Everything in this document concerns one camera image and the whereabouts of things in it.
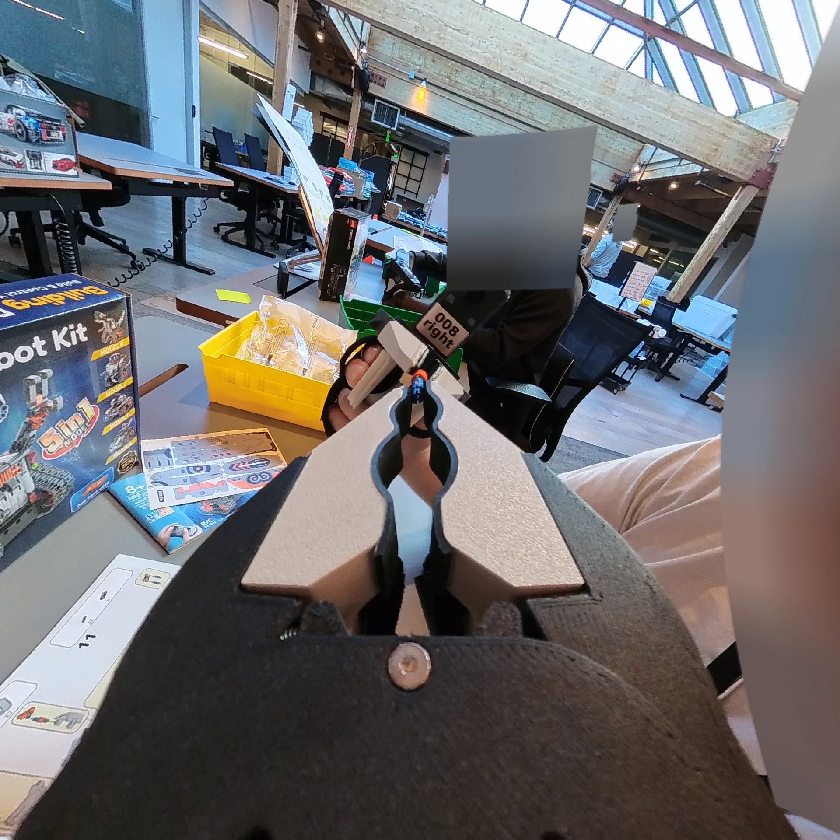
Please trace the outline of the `toy car box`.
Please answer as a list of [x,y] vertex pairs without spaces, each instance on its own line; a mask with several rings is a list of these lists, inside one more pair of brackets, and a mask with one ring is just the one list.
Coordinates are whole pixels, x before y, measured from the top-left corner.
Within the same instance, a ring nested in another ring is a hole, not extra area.
[[1,57],[1,173],[75,180],[72,112],[17,62]]

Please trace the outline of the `black product box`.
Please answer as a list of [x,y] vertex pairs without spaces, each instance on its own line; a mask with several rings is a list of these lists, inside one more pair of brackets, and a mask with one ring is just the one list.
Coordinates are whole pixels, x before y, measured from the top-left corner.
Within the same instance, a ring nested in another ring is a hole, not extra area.
[[355,288],[371,215],[357,209],[333,211],[322,255],[322,271],[318,284],[322,301],[337,302]]

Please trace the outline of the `robot sticker sheet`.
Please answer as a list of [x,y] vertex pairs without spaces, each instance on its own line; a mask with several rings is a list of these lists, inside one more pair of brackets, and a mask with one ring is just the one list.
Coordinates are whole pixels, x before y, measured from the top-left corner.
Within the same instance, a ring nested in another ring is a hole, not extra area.
[[286,466],[265,428],[141,442],[150,508],[258,490]]

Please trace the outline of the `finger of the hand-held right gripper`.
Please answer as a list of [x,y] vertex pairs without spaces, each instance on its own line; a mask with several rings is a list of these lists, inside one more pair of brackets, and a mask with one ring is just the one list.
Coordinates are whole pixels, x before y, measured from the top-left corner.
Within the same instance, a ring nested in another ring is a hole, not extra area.
[[428,354],[425,342],[397,320],[385,324],[378,333],[378,341],[403,373],[419,369]]
[[448,367],[437,367],[434,373],[428,376],[429,384],[436,383],[440,389],[453,396],[460,402],[469,399],[469,391],[462,385],[457,374]]

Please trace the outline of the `handwritten sign board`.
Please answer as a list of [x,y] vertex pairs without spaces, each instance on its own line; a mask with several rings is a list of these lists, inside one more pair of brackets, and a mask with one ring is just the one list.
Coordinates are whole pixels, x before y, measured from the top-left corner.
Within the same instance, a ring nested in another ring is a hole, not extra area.
[[657,267],[637,261],[625,279],[620,296],[628,301],[641,302],[645,299],[648,287],[657,276]]

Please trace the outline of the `blue booklet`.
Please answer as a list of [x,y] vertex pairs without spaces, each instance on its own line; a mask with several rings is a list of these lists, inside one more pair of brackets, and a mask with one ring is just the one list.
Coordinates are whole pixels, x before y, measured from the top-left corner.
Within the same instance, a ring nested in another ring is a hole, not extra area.
[[214,529],[257,493],[254,490],[153,510],[142,474],[114,482],[108,492],[167,553]]

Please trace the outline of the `green plastic bin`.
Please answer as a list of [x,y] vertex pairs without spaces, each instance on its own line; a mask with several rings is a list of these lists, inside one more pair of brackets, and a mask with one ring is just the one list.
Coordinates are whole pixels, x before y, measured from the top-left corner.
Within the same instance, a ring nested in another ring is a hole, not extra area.
[[437,346],[444,356],[450,355],[465,339],[467,331],[447,312],[434,305],[425,314],[383,306],[360,299],[339,299],[342,315],[352,329],[357,331],[354,347],[361,347],[370,340],[383,346],[386,334],[411,333],[427,346]]

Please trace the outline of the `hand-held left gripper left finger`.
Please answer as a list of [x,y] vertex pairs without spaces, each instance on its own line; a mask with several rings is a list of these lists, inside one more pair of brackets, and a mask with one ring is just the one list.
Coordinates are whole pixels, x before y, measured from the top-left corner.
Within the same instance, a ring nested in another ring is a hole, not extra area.
[[244,574],[247,592],[328,601],[354,631],[395,631],[405,575],[388,487],[411,411],[397,387],[311,452]]

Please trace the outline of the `white storage box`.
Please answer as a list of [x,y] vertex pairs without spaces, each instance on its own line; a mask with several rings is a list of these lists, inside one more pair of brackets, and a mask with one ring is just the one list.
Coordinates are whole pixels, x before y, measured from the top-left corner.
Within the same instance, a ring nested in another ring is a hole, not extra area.
[[681,327],[718,340],[734,324],[738,315],[736,308],[702,296],[694,296],[688,309],[675,314],[675,321]]

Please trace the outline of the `white poster board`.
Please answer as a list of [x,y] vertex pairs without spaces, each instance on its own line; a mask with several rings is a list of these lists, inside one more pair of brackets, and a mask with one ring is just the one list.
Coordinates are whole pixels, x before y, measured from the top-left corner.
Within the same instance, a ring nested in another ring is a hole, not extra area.
[[259,93],[256,107],[272,139],[286,152],[297,172],[301,205],[316,247],[323,253],[333,213],[333,199],[323,174],[299,132]]

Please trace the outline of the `person's right hand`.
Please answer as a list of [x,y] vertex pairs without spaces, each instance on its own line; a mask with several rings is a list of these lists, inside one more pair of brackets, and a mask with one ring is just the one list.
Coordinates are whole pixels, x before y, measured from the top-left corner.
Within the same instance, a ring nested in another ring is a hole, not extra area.
[[[353,408],[349,402],[350,392],[364,377],[381,352],[382,347],[374,343],[347,363],[345,368],[347,385],[340,391],[337,402],[329,408],[329,421],[335,431],[339,431],[370,406],[368,403],[363,403]],[[430,438],[412,435],[407,435],[402,439],[400,477],[429,507],[433,507],[443,484],[429,465],[430,441]]]

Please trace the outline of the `black mesh office chair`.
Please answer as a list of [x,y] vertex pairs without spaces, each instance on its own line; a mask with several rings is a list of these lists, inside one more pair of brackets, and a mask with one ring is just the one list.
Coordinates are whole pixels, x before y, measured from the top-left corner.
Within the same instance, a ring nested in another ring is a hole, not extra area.
[[549,358],[538,385],[488,379],[502,400],[495,425],[525,452],[550,460],[574,409],[643,343],[650,324],[586,294]]

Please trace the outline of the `wood-edged grey desk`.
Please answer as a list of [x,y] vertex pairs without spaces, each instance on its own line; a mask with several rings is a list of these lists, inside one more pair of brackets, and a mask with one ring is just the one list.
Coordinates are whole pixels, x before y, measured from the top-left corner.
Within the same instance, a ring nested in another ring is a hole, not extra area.
[[[305,221],[301,197],[296,186],[289,185],[276,175],[266,171],[248,169],[231,164],[218,164],[217,168],[231,175],[235,191],[223,195],[229,203],[246,212],[243,223],[220,223],[214,227],[230,230],[222,235],[222,240],[230,245],[253,251],[261,256],[274,258],[276,255],[264,249],[263,239],[271,239],[274,245],[290,243],[294,223],[301,222],[303,237],[308,236],[308,222]],[[270,217],[280,225],[280,232],[258,229],[257,223],[262,216]]]
[[[385,224],[382,220],[373,222],[372,232],[367,243],[367,252],[374,255],[373,264],[362,264],[354,295],[357,298],[379,302],[385,289],[382,279],[381,257],[394,246],[395,236],[406,235],[411,239],[418,239],[418,235]],[[247,294],[251,302],[222,301],[217,296],[218,290],[237,291]],[[246,273],[198,287],[176,295],[175,305],[179,312],[196,318],[219,324],[223,327],[258,309],[261,299],[265,295],[277,294],[277,265],[270,264],[252,269]],[[321,301],[317,285],[311,285],[290,297],[292,303],[297,304],[316,315],[335,322],[342,323],[340,305],[335,302]]]
[[50,277],[55,274],[47,249],[41,212],[64,214],[69,226],[73,259],[77,268],[80,268],[77,226],[72,213],[81,210],[83,193],[110,192],[111,189],[109,181],[85,173],[76,178],[25,175],[18,171],[1,173],[1,210],[15,213],[30,277]]
[[174,265],[211,276],[212,269],[186,260],[186,199],[220,197],[234,183],[199,166],[178,161],[162,153],[126,141],[78,133],[80,163],[97,170],[112,184],[123,183],[131,196],[168,196],[172,203],[172,245],[167,249],[145,248],[147,256],[156,256]]

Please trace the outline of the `pile of clear plastic bags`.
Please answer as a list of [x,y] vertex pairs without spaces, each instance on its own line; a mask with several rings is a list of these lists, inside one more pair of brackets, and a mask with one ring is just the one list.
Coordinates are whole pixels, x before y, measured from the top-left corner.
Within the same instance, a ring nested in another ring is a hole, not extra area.
[[264,296],[259,320],[236,357],[331,385],[358,333],[342,329],[292,302]]

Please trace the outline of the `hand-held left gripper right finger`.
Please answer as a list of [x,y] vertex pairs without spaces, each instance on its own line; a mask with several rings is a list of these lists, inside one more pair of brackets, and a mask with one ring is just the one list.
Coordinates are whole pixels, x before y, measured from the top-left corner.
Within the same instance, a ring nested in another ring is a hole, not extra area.
[[424,414],[430,467],[443,484],[418,578],[431,632],[467,634],[494,602],[584,593],[531,467],[553,475],[439,385],[429,387]]

